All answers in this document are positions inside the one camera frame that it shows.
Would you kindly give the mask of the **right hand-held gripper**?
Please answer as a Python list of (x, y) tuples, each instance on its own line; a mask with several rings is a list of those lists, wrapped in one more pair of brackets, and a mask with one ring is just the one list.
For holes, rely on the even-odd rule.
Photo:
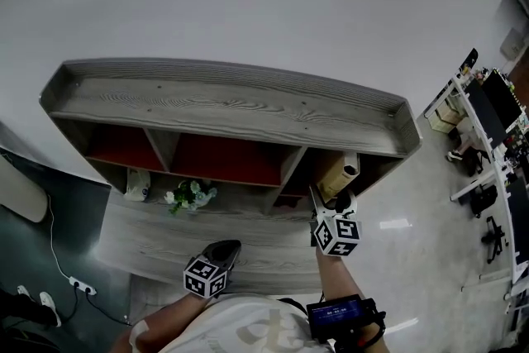
[(348, 190), (340, 193), (336, 201), (328, 206), (315, 185), (309, 186), (314, 204), (312, 218), (312, 245), (324, 255), (348, 256), (360, 243), (360, 223), (356, 220), (358, 202), (355, 194)]

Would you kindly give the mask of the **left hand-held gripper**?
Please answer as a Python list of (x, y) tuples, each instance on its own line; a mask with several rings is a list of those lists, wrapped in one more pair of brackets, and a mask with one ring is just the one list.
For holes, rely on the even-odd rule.
[(238, 240), (211, 243), (186, 265), (183, 271), (184, 288), (201, 298), (218, 296), (227, 287), (240, 253), (241, 242)]

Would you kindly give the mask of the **beige book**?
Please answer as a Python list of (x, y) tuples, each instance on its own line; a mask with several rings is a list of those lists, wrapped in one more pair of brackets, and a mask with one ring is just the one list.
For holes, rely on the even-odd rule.
[(326, 152), (318, 162), (316, 184), (325, 202), (334, 198), (360, 174), (356, 152)]

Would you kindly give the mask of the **grey wooden shelf unit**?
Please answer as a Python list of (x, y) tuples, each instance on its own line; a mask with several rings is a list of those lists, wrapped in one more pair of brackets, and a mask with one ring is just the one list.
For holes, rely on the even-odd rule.
[(181, 59), (65, 61), (40, 103), (65, 139), (119, 193), (150, 172), (162, 203), (185, 179), (217, 188), (211, 212), (309, 212), (329, 151), (356, 152), (362, 194), (421, 146), (405, 98), (353, 83)]

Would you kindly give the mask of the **person's right forearm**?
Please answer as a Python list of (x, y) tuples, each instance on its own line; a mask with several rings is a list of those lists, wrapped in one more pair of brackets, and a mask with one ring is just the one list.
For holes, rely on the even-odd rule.
[[(316, 247), (316, 257), (325, 300), (330, 301), (352, 295), (358, 295), (361, 299), (365, 299), (364, 294), (351, 276), (350, 271), (347, 269), (341, 257), (324, 255), (319, 247)], [(369, 344), (378, 332), (379, 325), (377, 323), (370, 323), (368, 326), (360, 329), (359, 339)], [(365, 347), (364, 353), (390, 352), (384, 341), (384, 337), (381, 336), (371, 346)]]

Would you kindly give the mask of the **person's left forearm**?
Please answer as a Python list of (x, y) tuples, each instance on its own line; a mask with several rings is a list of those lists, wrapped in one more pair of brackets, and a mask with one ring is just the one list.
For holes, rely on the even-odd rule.
[(133, 328), (131, 327), (117, 338), (109, 353), (133, 353), (134, 349), (139, 353), (159, 353), (177, 339), (209, 303), (209, 299), (188, 293), (178, 301), (141, 319), (146, 321), (150, 330), (138, 337), (137, 348), (129, 343)]

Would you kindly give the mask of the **grey wooden shelf desk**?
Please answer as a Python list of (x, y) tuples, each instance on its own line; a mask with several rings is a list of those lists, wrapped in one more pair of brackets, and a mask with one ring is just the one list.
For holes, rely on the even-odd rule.
[(98, 258), (107, 265), (183, 284), (186, 264), (208, 244), (236, 239), (242, 251), (229, 281), (231, 290), (283, 294), (318, 289), (313, 201), (309, 212), (232, 214), (211, 212), (207, 204), (196, 212), (173, 215), (164, 200), (132, 202), (111, 187), (96, 248)]

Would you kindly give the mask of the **long white office desk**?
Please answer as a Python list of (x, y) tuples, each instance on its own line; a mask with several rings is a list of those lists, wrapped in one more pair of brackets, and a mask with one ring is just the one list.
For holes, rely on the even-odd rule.
[(498, 199), (501, 201), (501, 205), (503, 206), (504, 212), (506, 213), (507, 229), (504, 232), (506, 233), (506, 242), (508, 245), (503, 243), (502, 246), (507, 247), (507, 252), (509, 253), (509, 266), (507, 268), (481, 274), (477, 283), (465, 284), (462, 286), (461, 291), (465, 291), (466, 289), (481, 289), (487, 285), (509, 283), (506, 293), (503, 295), (503, 300), (510, 301), (512, 298), (512, 290), (522, 287), (522, 283), (519, 282), (519, 279), (522, 277), (523, 272), (527, 269), (529, 262), (525, 261), (521, 264), (517, 263), (517, 257), (519, 253), (516, 252), (512, 216), (508, 203), (510, 194), (507, 192), (505, 187), (507, 176), (503, 171), (503, 163), (500, 160), (500, 154), (491, 145), (493, 139), (487, 136), (487, 133), (479, 120), (479, 116), (475, 111), (471, 101), (469, 100), (469, 94), (464, 90), (460, 79), (457, 76), (452, 76), (450, 78), (446, 87), (440, 92), (437, 99), (432, 102), (428, 109), (423, 113), (423, 116), (425, 118), (432, 116), (435, 109), (440, 106), (441, 103), (446, 98), (448, 98), (453, 91), (456, 91), (459, 94), (460, 104), (472, 122), (476, 136), (482, 141), (484, 145), (484, 149), (490, 159), (490, 170), (483, 171), (474, 182), (468, 184), (460, 191), (451, 194), (450, 200), (455, 202), (481, 184), (494, 182), (498, 190)]

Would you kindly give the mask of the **person's white t-shirt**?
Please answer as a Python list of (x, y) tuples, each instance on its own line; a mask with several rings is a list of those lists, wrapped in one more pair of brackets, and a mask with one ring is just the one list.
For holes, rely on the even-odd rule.
[(228, 294), (159, 353), (335, 353), (312, 339), (307, 314), (278, 299)]

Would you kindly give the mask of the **black wrist-mounted display device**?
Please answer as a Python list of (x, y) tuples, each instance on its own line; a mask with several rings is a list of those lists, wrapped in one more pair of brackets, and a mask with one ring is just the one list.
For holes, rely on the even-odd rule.
[(365, 353), (383, 338), (385, 311), (372, 298), (354, 294), (307, 306), (312, 339), (333, 340), (336, 353)]

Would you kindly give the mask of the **white bandage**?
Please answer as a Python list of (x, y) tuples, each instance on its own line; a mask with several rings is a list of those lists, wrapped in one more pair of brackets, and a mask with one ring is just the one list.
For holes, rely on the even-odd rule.
[(129, 336), (129, 343), (132, 347), (137, 348), (136, 342), (139, 336), (150, 330), (145, 320), (139, 321), (132, 329)]

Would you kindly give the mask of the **stacked cardboard boxes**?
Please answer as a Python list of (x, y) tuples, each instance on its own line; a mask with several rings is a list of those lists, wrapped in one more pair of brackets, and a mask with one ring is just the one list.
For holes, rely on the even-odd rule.
[(454, 102), (450, 98), (446, 98), (427, 120), (432, 130), (448, 134), (463, 118), (464, 116), (460, 113)]

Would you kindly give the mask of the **white power strip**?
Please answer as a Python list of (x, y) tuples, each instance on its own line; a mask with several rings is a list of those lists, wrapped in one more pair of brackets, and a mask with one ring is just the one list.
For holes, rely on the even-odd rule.
[(69, 277), (69, 283), (77, 290), (87, 294), (88, 296), (94, 296), (97, 294), (97, 290), (89, 285), (89, 284), (86, 284), (84, 283), (83, 281), (79, 280), (79, 279), (76, 279), (75, 277), (73, 276), (70, 276)]

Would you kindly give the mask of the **black office chair base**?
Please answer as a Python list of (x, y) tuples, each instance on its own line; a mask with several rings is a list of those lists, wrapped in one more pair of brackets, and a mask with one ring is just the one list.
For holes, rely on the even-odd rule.
[(503, 253), (503, 246), (508, 246), (504, 242), (506, 234), (492, 216), (487, 217), (487, 232), (481, 237), (481, 243), (488, 248), (487, 264), (492, 264), (495, 259)]

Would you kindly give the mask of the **white round side table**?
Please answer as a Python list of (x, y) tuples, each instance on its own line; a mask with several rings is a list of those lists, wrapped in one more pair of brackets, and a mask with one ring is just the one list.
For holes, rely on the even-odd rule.
[(45, 218), (48, 209), (45, 190), (2, 156), (0, 156), (0, 205), (35, 223)]

